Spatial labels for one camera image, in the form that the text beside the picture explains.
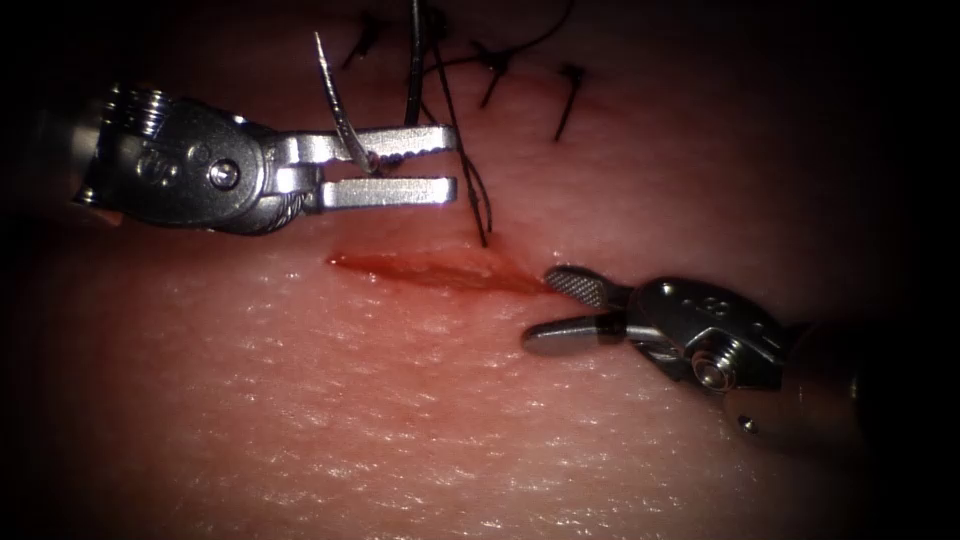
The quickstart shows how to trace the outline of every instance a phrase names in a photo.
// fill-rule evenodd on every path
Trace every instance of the blood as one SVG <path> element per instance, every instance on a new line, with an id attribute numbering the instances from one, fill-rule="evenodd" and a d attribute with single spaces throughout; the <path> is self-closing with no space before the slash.
<path id="1" fill-rule="evenodd" d="M 394 254 L 334 253 L 327 262 L 345 270 L 425 287 L 497 290 L 547 294 L 550 289 L 532 272 L 490 249 L 447 248 Z"/>

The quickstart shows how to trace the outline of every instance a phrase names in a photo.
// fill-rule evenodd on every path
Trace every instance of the metal pivot screw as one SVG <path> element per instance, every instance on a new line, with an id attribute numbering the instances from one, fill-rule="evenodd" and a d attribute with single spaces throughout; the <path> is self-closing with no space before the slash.
<path id="1" fill-rule="evenodd" d="M 693 373 L 701 384 L 717 392 L 726 392 L 737 384 L 736 362 L 743 345 L 735 339 L 697 350 L 690 359 Z"/>
<path id="2" fill-rule="evenodd" d="M 240 169 L 229 159 L 221 159 L 210 166 L 207 177 L 217 189 L 227 191 L 233 189 L 240 180 Z"/>

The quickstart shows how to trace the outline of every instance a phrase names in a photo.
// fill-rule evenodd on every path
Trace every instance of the skin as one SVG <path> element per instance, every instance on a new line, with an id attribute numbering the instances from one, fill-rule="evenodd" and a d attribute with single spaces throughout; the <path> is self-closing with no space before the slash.
<path id="1" fill-rule="evenodd" d="M 396 124 L 403 6 L 366 7 L 393 25 L 337 83 L 355 126 Z M 525 41 L 561 9 L 442 7 L 448 59 L 468 39 Z M 11 424 L 16 523 L 147 538 L 876 532 L 863 471 L 744 442 L 717 400 L 631 348 L 519 346 L 531 324 L 588 312 L 511 285 L 558 263 L 627 284 L 704 279 L 785 323 L 904 305 L 902 186 L 878 96 L 837 69 L 847 50 L 811 38 L 818 19 L 799 10 L 631 10 L 578 6 L 483 110 L 490 72 L 449 70 L 494 205 L 488 250 L 462 183 L 448 207 L 312 216 L 259 238 L 8 222 L 7 394 L 31 411 Z M 339 64 L 357 11 L 177 11 L 149 34 L 176 36 L 162 54 L 137 43 L 138 75 L 279 130 L 332 129 L 312 32 Z M 554 143 L 561 62 L 587 77 Z M 437 79 L 425 87 L 442 111 Z M 452 155 L 398 174 L 417 172 L 462 176 Z"/>

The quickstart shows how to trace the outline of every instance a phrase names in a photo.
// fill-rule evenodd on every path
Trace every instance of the screw head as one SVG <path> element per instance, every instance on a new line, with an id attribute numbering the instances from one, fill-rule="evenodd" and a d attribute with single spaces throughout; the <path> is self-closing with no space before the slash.
<path id="1" fill-rule="evenodd" d="M 740 429 L 744 433 L 749 433 L 750 435 L 756 435 L 760 432 L 760 428 L 757 427 L 757 423 L 753 421 L 753 418 L 749 416 L 740 415 L 737 417 L 737 423 L 740 424 Z"/>
<path id="2" fill-rule="evenodd" d="M 726 392 L 736 384 L 737 374 L 730 358 L 710 351 L 697 351 L 691 360 L 697 380 L 710 390 Z"/>
<path id="3" fill-rule="evenodd" d="M 217 189 L 228 191 L 236 187 L 240 180 L 240 168 L 229 159 L 221 159 L 210 166 L 207 178 Z"/>

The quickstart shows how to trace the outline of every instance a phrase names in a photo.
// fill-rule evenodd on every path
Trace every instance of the surgical tool tip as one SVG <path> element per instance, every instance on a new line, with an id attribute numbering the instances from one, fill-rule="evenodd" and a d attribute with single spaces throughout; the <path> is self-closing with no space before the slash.
<path id="1" fill-rule="evenodd" d="M 582 266 L 554 266 L 544 275 L 553 290 L 596 309 L 624 309 L 633 289 Z"/>
<path id="2" fill-rule="evenodd" d="M 323 210 L 447 204 L 457 199 L 457 181 L 439 178 L 347 178 L 320 187 Z"/>
<path id="3" fill-rule="evenodd" d="M 538 356 L 571 356 L 626 338 L 623 312 L 587 315 L 538 324 L 520 338 L 523 349 Z"/>

